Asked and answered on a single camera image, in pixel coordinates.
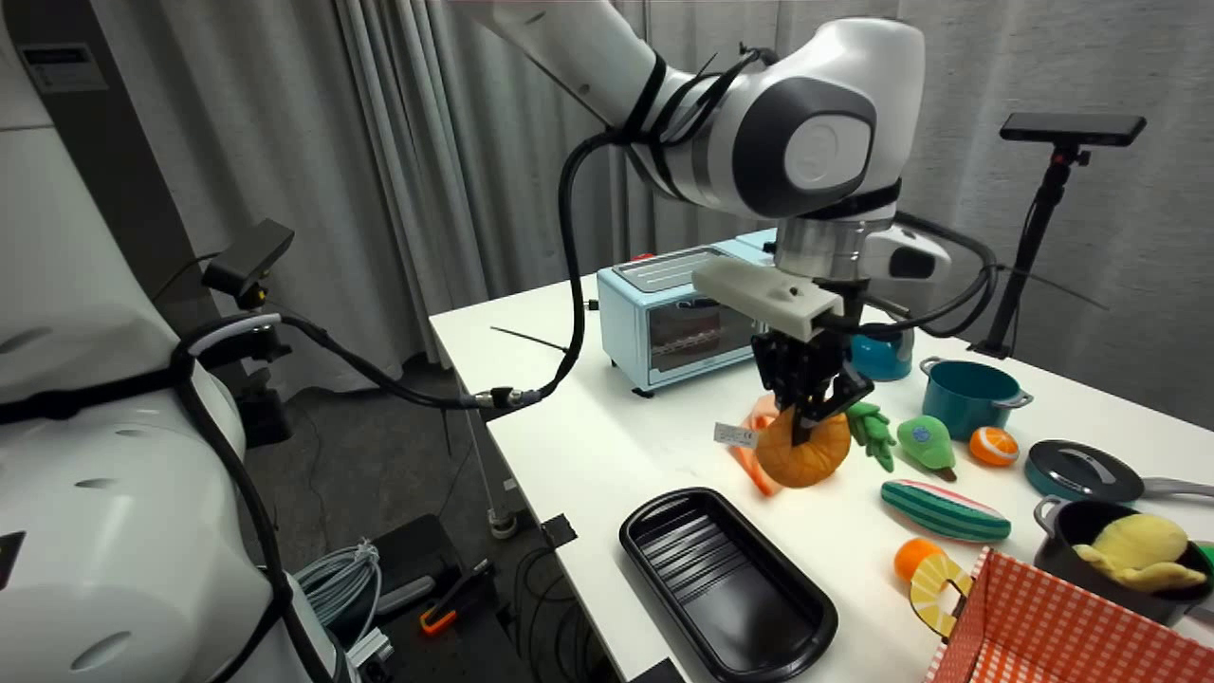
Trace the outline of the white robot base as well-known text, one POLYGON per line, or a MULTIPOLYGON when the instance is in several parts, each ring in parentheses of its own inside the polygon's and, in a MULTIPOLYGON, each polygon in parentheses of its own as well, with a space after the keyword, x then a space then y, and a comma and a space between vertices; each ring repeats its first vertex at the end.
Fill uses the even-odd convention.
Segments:
POLYGON ((245 423, 205 373, 267 332, 12 313, 0 441, 0 683, 324 683, 333 643, 246 530, 245 423))

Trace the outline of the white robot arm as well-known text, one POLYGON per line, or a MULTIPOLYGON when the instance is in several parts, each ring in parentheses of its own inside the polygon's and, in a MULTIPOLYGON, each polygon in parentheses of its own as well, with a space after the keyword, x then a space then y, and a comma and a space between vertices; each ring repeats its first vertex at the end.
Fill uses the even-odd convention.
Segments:
MULTIPOLYGON (((895 217, 926 86, 917 25, 830 17, 787 55, 683 70, 610 0, 457 3, 591 108, 591 145, 620 145, 663 198, 804 228, 895 217)), ((847 360, 857 303, 797 240, 771 264, 701 264, 696 292, 759 325, 759 376, 792 442, 872 390, 847 360)))

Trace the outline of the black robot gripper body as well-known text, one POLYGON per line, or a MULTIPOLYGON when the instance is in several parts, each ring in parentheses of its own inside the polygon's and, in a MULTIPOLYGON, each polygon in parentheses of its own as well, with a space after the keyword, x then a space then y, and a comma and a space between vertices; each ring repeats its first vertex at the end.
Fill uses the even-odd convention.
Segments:
POLYGON ((773 395, 826 395, 826 390, 872 390, 850 360, 854 325, 830 313, 814 342, 797 342, 782 330, 759 330, 752 351, 759 380, 773 395))

